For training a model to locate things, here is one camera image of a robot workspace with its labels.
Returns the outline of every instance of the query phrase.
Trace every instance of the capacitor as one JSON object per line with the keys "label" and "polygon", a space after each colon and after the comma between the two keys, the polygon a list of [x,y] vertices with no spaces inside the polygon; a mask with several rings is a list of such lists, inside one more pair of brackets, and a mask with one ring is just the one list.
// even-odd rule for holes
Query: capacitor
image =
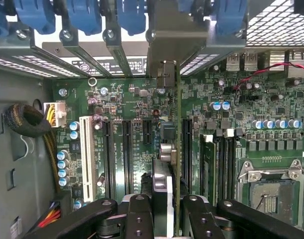
{"label": "capacitor", "polygon": [[104,185],[104,180],[105,180],[105,175],[104,175],[104,173],[102,173],[102,174],[100,175],[100,177],[98,178],[97,186],[98,186],[98,187],[101,187],[102,185]]}
{"label": "capacitor", "polygon": [[83,206],[83,199],[82,198],[77,199],[76,201],[74,201],[73,208],[75,210],[78,210],[78,209],[82,208],[82,206]]}
{"label": "capacitor", "polygon": [[63,178],[59,178],[59,185],[61,186],[61,187],[64,187],[64,186],[66,186],[68,183],[70,182],[70,178],[69,178],[69,176],[66,176],[66,177],[63,177]]}
{"label": "capacitor", "polygon": [[288,126],[291,128],[299,128],[300,122],[296,119],[291,119],[290,121],[288,121]]}
{"label": "capacitor", "polygon": [[65,160],[59,160],[57,163],[57,166],[59,169],[64,169],[65,167],[68,166],[69,161],[67,159]]}
{"label": "capacitor", "polygon": [[98,114],[94,114],[92,116],[93,121],[101,121],[102,120],[102,116],[98,115]]}
{"label": "capacitor", "polygon": [[64,160],[69,158],[69,153],[67,150],[62,150],[60,152],[57,153],[57,159],[58,160]]}
{"label": "capacitor", "polygon": [[301,83],[300,80],[298,80],[298,79],[292,79],[292,80],[287,81],[285,83],[285,86],[286,87],[294,87],[294,86],[298,86],[300,83]]}
{"label": "capacitor", "polygon": [[274,123],[271,120],[264,120],[263,126],[264,128],[274,128]]}
{"label": "capacitor", "polygon": [[159,95],[164,95],[165,94],[165,88],[159,88],[156,90],[156,92],[159,94]]}
{"label": "capacitor", "polygon": [[65,176],[68,176],[69,174],[69,168],[63,168],[58,170],[58,176],[60,178],[64,178]]}
{"label": "capacitor", "polygon": [[259,83],[253,83],[253,90],[258,90],[260,88]]}
{"label": "capacitor", "polygon": [[70,130],[72,130],[72,131],[78,130],[79,127],[80,127],[80,124],[79,124],[78,121],[71,122],[70,125],[69,125],[69,128],[70,128]]}
{"label": "capacitor", "polygon": [[95,130],[100,130],[100,129],[102,129],[102,122],[96,123],[96,124],[94,125],[94,129],[95,129]]}
{"label": "capacitor", "polygon": [[281,101],[284,98],[284,95],[272,95],[271,96],[271,101]]}
{"label": "capacitor", "polygon": [[219,102],[210,103],[210,107],[214,111],[219,111],[221,109],[221,104]]}
{"label": "capacitor", "polygon": [[73,139],[73,140],[78,139],[79,138],[79,132],[71,131],[70,132],[70,138]]}
{"label": "capacitor", "polygon": [[221,102],[221,108],[224,111],[228,111],[231,107],[231,104],[227,101]]}
{"label": "capacitor", "polygon": [[225,85],[225,82],[222,79],[214,82],[214,87],[223,87],[224,85]]}
{"label": "capacitor", "polygon": [[242,91],[249,91],[252,89],[252,84],[251,83],[246,83],[246,84],[241,84],[240,88]]}
{"label": "capacitor", "polygon": [[286,128],[286,121],[285,120],[276,120],[275,121],[276,128]]}
{"label": "capacitor", "polygon": [[252,122],[252,127],[256,129],[261,129],[262,128],[262,122],[259,120],[254,120]]}
{"label": "capacitor", "polygon": [[89,98],[87,102],[89,106],[95,106],[98,103],[98,100],[96,98]]}

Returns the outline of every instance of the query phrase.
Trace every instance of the black pcie slot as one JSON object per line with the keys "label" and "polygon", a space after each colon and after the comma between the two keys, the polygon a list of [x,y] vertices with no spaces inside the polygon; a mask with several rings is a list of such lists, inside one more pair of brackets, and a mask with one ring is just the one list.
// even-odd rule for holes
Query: black pcie slot
{"label": "black pcie slot", "polygon": [[123,132],[123,162],[125,177],[125,192],[134,193],[133,185],[133,145],[132,145],[132,123],[131,120],[122,121]]}
{"label": "black pcie slot", "polygon": [[113,125],[111,121],[102,122],[103,132],[103,151],[105,167],[105,187],[106,196],[112,199],[116,198],[116,167],[114,160],[113,146]]}
{"label": "black pcie slot", "polygon": [[152,120],[143,120],[143,143],[152,144]]}
{"label": "black pcie slot", "polygon": [[182,120],[182,168],[189,193],[192,193],[192,120]]}

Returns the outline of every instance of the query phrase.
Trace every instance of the electrolytic capacitor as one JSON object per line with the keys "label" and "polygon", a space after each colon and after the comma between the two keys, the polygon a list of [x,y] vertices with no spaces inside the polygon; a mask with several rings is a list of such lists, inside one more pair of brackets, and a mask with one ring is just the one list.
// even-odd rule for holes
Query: electrolytic capacitor
{"label": "electrolytic capacitor", "polygon": [[264,126],[264,128],[269,128],[269,129],[271,129],[271,128],[274,127],[274,123],[273,123],[271,120],[265,120],[265,121],[263,122],[263,126]]}
{"label": "electrolytic capacitor", "polygon": [[102,174],[100,175],[100,177],[98,178],[97,186],[98,186],[98,187],[103,186],[103,185],[104,185],[104,180],[105,180],[105,175],[104,175],[104,173],[102,173]]}
{"label": "electrolytic capacitor", "polygon": [[79,132],[71,131],[70,132],[70,138],[73,139],[73,140],[78,139],[79,138]]}
{"label": "electrolytic capacitor", "polygon": [[286,87],[294,87],[294,86],[298,86],[300,83],[301,83],[301,81],[298,80],[298,79],[291,79],[291,80],[289,80],[285,83],[285,86]]}
{"label": "electrolytic capacitor", "polygon": [[228,111],[231,107],[231,104],[227,101],[221,102],[221,108],[224,111]]}
{"label": "electrolytic capacitor", "polygon": [[82,206],[83,206],[83,199],[82,198],[77,199],[76,201],[74,201],[73,208],[75,210],[82,208]]}
{"label": "electrolytic capacitor", "polygon": [[286,128],[286,121],[285,120],[276,120],[275,121],[276,128]]}
{"label": "electrolytic capacitor", "polygon": [[252,127],[256,129],[261,129],[262,128],[262,122],[259,120],[254,120],[252,122]]}
{"label": "electrolytic capacitor", "polygon": [[68,157],[69,157],[69,153],[67,150],[62,150],[57,153],[58,160],[64,160],[64,159],[67,159]]}
{"label": "electrolytic capacitor", "polygon": [[296,119],[291,119],[290,121],[288,121],[288,126],[291,128],[299,128],[300,122]]}
{"label": "electrolytic capacitor", "polygon": [[210,107],[214,111],[219,111],[221,109],[221,104],[219,102],[210,103]]}
{"label": "electrolytic capacitor", "polygon": [[223,87],[224,85],[225,85],[225,82],[222,79],[214,82],[214,87]]}
{"label": "electrolytic capacitor", "polygon": [[80,127],[80,124],[79,124],[78,121],[71,122],[70,125],[69,125],[69,128],[70,128],[70,130],[72,130],[72,131],[78,130],[79,127]]}
{"label": "electrolytic capacitor", "polygon": [[68,166],[68,163],[69,163],[69,161],[67,159],[65,159],[65,160],[59,160],[58,163],[57,163],[57,167],[59,169],[64,169],[65,167]]}
{"label": "electrolytic capacitor", "polygon": [[63,178],[59,178],[59,185],[61,186],[61,187],[64,187],[64,186],[66,186],[68,183],[70,182],[70,178],[69,178],[69,176],[66,176],[66,177],[63,177]]}
{"label": "electrolytic capacitor", "polygon": [[89,106],[95,106],[98,103],[97,99],[95,98],[89,98],[87,102]]}
{"label": "electrolytic capacitor", "polygon": [[242,91],[245,91],[245,90],[249,91],[252,89],[252,87],[253,86],[251,83],[241,84],[241,86],[240,86]]}
{"label": "electrolytic capacitor", "polygon": [[271,96],[271,101],[281,101],[284,98],[284,95],[272,95]]}
{"label": "electrolytic capacitor", "polygon": [[253,83],[253,90],[258,90],[260,88],[259,83]]}
{"label": "electrolytic capacitor", "polygon": [[64,178],[65,176],[68,176],[68,174],[69,174],[69,168],[59,169],[58,171],[58,176],[60,178]]}

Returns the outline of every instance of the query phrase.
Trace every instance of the chip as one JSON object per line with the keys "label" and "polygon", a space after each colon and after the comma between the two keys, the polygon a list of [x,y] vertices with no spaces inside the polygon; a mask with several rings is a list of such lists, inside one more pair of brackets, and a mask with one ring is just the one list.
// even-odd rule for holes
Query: chip
{"label": "chip", "polygon": [[69,142],[70,153],[81,153],[80,140],[72,140]]}

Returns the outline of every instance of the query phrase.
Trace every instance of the green circuit board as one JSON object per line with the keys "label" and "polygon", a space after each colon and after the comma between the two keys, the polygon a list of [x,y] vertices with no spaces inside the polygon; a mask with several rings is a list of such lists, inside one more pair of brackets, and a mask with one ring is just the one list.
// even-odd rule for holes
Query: green circuit board
{"label": "green circuit board", "polygon": [[[275,203],[282,202],[290,204],[291,213],[280,215],[278,218],[304,229],[304,175],[302,181],[290,180],[288,178],[265,178],[256,183],[241,185],[238,183],[240,171],[245,162],[250,161],[254,169],[287,169],[294,160],[299,160],[304,169],[304,81],[299,86],[285,87],[286,79],[282,73],[259,75],[251,82],[259,83],[260,87],[248,94],[259,95],[259,100],[252,102],[239,102],[239,96],[235,93],[224,92],[224,87],[235,86],[246,75],[245,73],[210,73],[202,72],[190,78],[181,79],[181,114],[182,119],[192,123],[189,136],[191,157],[190,194],[201,194],[200,184],[200,160],[202,157],[201,145],[202,135],[214,134],[216,128],[220,128],[222,122],[228,128],[241,128],[244,135],[235,142],[235,162],[228,165],[234,169],[233,191],[237,192],[242,187],[242,195],[235,193],[235,199],[260,211],[278,216],[275,212]],[[224,80],[223,87],[215,86],[218,80]],[[108,94],[100,95],[100,89],[106,87]],[[58,94],[60,89],[67,90],[67,96],[61,97]],[[164,94],[156,90],[156,79],[98,79],[95,87],[90,87],[87,80],[56,80],[53,84],[54,98],[57,102],[65,102],[67,107],[67,127],[57,130],[58,149],[70,148],[69,124],[78,121],[79,117],[95,114],[99,106],[103,120],[109,120],[113,129],[113,159],[115,162],[115,199],[120,202],[126,194],[124,149],[123,149],[123,121],[131,120],[132,125],[132,168],[133,168],[133,190],[131,193],[140,193],[141,176],[150,173],[152,161],[158,157],[160,144],[160,121],[175,122],[175,102],[177,98],[173,90],[167,89]],[[271,101],[275,94],[284,95],[284,99]],[[89,106],[87,100],[96,98],[97,106]],[[214,111],[211,108],[212,102],[226,101],[230,103],[227,111]],[[153,116],[153,111],[158,110],[158,118]],[[253,129],[254,120],[290,120],[300,121],[299,128],[285,129]],[[151,144],[146,144],[144,139],[143,120],[151,121],[152,139]],[[215,122],[214,128],[207,127],[210,122]],[[105,172],[105,143],[102,130],[94,130],[95,141],[95,162],[96,176],[99,177]],[[186,166],[185,149],[186,137],[182,130],[182,175],[184,165]],[[269,142],[277,142],[275,148],[269,147]],[[278,145],[284,144],[284,149],[277,149]],[[212,165],[207,165],[205,170],[204,196],[215,204],[218,199],[218,160],[216,153],[221,150],[217,145],[209,145],[207,157]],[[78,152],[70,152],[69,163],[70,183],[65,189],[74,185],[82,184],[81,155]],[[257,198],[262,196],[261,191],[268,191],[277,188],[280,193],[266,196],[266,205],[258,205]],[[282,198],[284,190],[291,191],[291,199],[285,201]],[[105,187],[98,187],[97,198],[106,197]]]}

